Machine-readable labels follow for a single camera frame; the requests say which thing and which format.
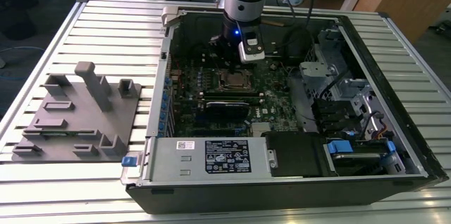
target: power supply label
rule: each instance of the power supply label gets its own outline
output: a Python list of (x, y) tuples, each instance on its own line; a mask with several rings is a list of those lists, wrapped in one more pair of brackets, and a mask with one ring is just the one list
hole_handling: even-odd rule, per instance
[(247, 141), (206, 141), (206, 171), (209, 174), (251, 172)]

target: slotted metal table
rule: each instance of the slotted metal table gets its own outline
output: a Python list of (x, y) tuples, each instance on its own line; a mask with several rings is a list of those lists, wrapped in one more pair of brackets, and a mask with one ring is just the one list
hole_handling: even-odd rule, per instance
[[(143, 85), (129, 150), (143, 149), (165, 37), (161, 15), (167, 5), (214, 7), (207, 3), (143, 0), (77, 2), (0, 123), (0, 222), (449, 223), (451, 181), (418, 192), (401, 193), (362, 207), (153, 216), (126, 193), (121, 183), (121, 163), (11, 162), (11, 151), (47, 94), (42, 87), (47, 75), (67, 73), (71, 81), (82, 81), (74, 74), (79, 61), (95, 62), (95, 72), (107, 75), (109, 82), (126, 77)], [(269, 9), (287, 11), (281, 7)], [(315, 10), (315, 13), (338, 14), (327, 10)], [(378, 13), (341, 14), (351, 19), (436, 156), (451, 175), (451, 94), (448, 88), (390, 18)]]

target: floor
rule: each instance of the floor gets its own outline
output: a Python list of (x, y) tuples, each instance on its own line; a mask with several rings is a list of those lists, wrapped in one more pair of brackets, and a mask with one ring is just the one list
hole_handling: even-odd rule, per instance
[[(30, 10), (30, 17), (38, 28), (38, 35), (23, 40), (11, 41), (0, 34), (0, 50), (14, 46), (37, 46), (47, 48), (55, 33), (77, 0), (39, 0), (41, 4)], [(213, 2), (213, 0), (178, 0), (195, 2)], [(275, 0), (267, 0), (267, 5), (278, 5)], [(437, 35), (429, 30), (416, 47), (442, 78), (445, 84), (451, 88), (451, 39)], [(6, 78), (27, 78), (42, 56), (41, 50), (9, 50), (0, 53), (0, 58), (7, 62), (0, 69), (0, 118), (6, 113), (15, 96), (25, 84), (25, 79), (11, 80)]]

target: blue tab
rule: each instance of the blue tab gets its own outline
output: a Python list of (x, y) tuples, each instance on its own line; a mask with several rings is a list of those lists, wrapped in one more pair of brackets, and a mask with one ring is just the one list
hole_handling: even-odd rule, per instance
[(350, 141), (333, 141), (327, 144), (327, 148), (331, 154), (354, 152)]
[(126, 156), (122, 159), (122, 166), (123, 167), (137, 167), (138, 166), (138, 162), (139, 162), (139, 158), (138, 157)]
[(396, 146), (396, 143), (393, 141), (388, 141), (388, 147), (389, 147), (390, 152), (397, 151), (397, 146)]
[(337, 153), (337, 149), (333, 143), (327, 144), (327, 149), (330, 150), (330, 154), (335, 154)]

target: metal slat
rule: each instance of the metal slat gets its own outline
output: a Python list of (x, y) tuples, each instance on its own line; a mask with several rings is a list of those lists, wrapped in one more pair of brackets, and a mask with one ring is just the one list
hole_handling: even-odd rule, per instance
[(355, 26), (355, 29), (359, 32), (359, 35), (362, 35), (363, 33), (394, 34), (394, 32), (388, 26), (386, 27)]
[(141, 2), (114, 2), (114, 1), (90, 1), (86, 6), (143, 8), (143, 9), (163, 9), (166, 7), (166, 5), (162, 4), (151, 4)]
[(409, 92), (437, 92), (436, 86), (430, 82), (390, 82), (396, 91)]
[(85, 13), (97, 14), (129, 14), (129, 15), (150, 15), (162, 16), (162, 10), (155, 9), (131, 9), (131, 8), (106, 8), (106, 7), (86, 7)]
[(110, 14), (106, 17), (105, 14), (82, 14), (79, 20), (87, 21), (107, 21), (107, 22), (161, 22), (162, 17), (147, 15), (123, 15)]
[(438, 138), (451, 138), (451, 126), (448, 126), (448, 124), (442, 124), (445, 126), (418, 126), (418, 130), (421, 130), (421, 133), (424, 135), (424, 138), (428, 139), (438, 139)]
[(162, 46), (162, 39), (153, 38), (101, 38), (97, 36), (69, 36), (65, 44), (97, 44), (127, 46)]
[(405, 55), (409, 56), (409, 51), (401, 48), (388, 48), (388, 47), (369, 47), (369, 51), (373, 55)]
[(121, 181), (35, 183), (33, 186), (5, 184), (0, 195), (0, 204), (130, 199)]
[(398, 41), (398, 37), (392, 33), (366, 33), (362, 32), (359, 33), (359, 36), (362, 37), (362, 39), (375, 39), (375, 40), (396, 40)]
[(381, 63), (406, 63), (416, 64), (416, 60), (410, 56), (397, 56), (397, 55), (373, 55), (374, 60)]
[(121, 163), (0, 165), (2, 182), (119, 179), (121, 173)]
[(65, 54), (55, 55), (54, 63), (79, 63), (79, 61), (90, 61), (97, 65), (117, 64), (117, 65), (158, 65), (158, 56), (122, 56), (122, 55), (93, 55), (93, 54)]
[(442, 93), (397, 92), (402, 102), (446, 102)]
[(161, 30), (162, 23), (151, 22), (103, 22), (103, 21), (78, 21), (75, 27), (89, 27), (95, 29), (125, 29), (125, 30)]
[(451, 115), (449, 114), (422, 114), (422, 115), (412, 115), (412, 119), (414, 120), (414, 123), (417, 126), (424, 126), (424, 125), (451, 125)]
[(159, 55), (161, 47), (129, 47), (129, 46), (102, 46), (102, 45), (74, 45), (65, 44), (61, 53), (85, 54), (117, 54), (117, 55)]
[(367, 47), (377, 46), (377, 47), (404, 48), (404, 45), (398, 41), (363, 39), (363, 42), (366, 43)]
[(75, 28), (71, 30), (71, 35), (79, 36), (117, 36), (126, 38), (165, 38), (165, 34), (157, 30), (114, 30), (109, 31), (103, 29), (93, 28)]
[(388, 27), (384, 21), (351, 20), (351, 22), (355, 26)]
[(382, 72), (424, 72), (422, 68), (417, 64), (378, 64)]
[(408, 112), (410, 114), (440, 114), (440, 113), (445, 113), (445, 114), (451, 114), (451, 108), (406, 108)]

